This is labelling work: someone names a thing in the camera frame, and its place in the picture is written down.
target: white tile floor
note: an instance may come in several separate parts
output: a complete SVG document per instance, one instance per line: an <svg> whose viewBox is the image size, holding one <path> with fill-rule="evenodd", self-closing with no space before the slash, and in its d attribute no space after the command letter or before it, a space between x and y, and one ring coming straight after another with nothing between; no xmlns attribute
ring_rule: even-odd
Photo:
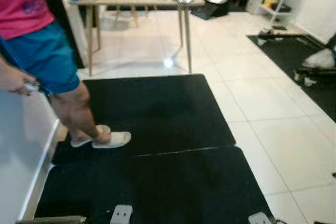
<svg viewBox="0 0 336 224"><path fill-rule="evenodd" d="M92 78L187 74L176 12L139 13L139 28L129 13L122 16L115 26L113 14L104 14ZM275 217L335 223L336 125L246 38L266 25L248 13L209 21L191 16L194 73L208 80ZM170 58L174 65L167 67ZM87 73L79 70L83 79Z"/></svg>

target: blue shorts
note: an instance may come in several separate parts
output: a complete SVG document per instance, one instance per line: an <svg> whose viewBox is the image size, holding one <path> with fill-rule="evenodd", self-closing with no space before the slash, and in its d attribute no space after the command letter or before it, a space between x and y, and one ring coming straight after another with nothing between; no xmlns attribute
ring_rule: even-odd
<svg viewBox="0 0 336 224"><path fill-rule="evenodd" d="M47 95L72 91L79 85L75 55L57 22L17 38L0 37L0 49L8 63L36 77Z"/></svg>

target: wooden table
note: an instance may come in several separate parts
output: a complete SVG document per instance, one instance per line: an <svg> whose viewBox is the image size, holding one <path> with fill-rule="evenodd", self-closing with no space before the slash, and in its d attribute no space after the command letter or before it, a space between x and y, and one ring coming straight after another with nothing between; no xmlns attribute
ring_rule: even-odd
<svg viewBox="0 0 336 224"><path fill-rule="evenodd" d="M192 59L191 59L191 41L190 41L190 22L189 22L189 8L195 6L202 6L205 4L204 0L193 0L190 4L181 4L174 0L95 0L95 1L70 1L73 5L86 6L86 27L88 35L88 59L89 59L89 73L92 76L92 13L93 7L99 5L123 5L123 6L143 6L143 5L156 5L156 6L176 6L179 11L179 27L181 46L183 46L183 21L182 15L184 12L185 22L185 39L187 46L188 66L189 72L192 72ZM100 24L99 24L99 8L95 8L97 17L97 30L98 30L98 49L100 49Z"/></svg>

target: person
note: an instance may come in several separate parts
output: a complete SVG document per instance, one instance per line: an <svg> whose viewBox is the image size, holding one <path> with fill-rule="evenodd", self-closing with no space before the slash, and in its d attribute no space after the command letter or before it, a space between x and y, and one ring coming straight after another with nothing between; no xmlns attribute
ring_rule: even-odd
<svg viewBox="0 0 336 224"><path fill-rule="evenodd" d="M92 142L94 148L114 148L129 142L129 132L95 126L74 53L45 0L0 0L0 49L0 90L30 95L26 84L39 84L69 129L73 147Z"/></svg>

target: black mat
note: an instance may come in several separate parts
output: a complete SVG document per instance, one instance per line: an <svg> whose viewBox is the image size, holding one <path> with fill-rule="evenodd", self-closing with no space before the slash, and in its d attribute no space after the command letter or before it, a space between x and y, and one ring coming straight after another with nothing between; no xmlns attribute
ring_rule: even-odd
<svg viewBox="0 0 336 224"><path fill-rule="evenodd" d="M131 224L247 224L259 211L271 217L237 147L56 166L35 216L108 224L106 211L117 204L133 206Z"/></svg>
<svg viewBox="0 0 336 224"><path fill-rule="evenodd" d="M257 45L257 36L248 36ZM312 38L297 36L285 38L282 41L269 41L259 47L275 64L277 64L291 79L293 70L302 67L302 62L309 56L321 50L321 47L311 42ZM302 86L302 90L313 99L319 107L336 122L336 85L335 77L320 78L320 84L315 87Z"/></svg>
<svg viewBox="0 0 336 224"><path fill-rule="evenodd" d="M116 150L74 149L59 143L54 164L234 145L235 140L203 75L85 81L97 124L129 131Z"/></svg>

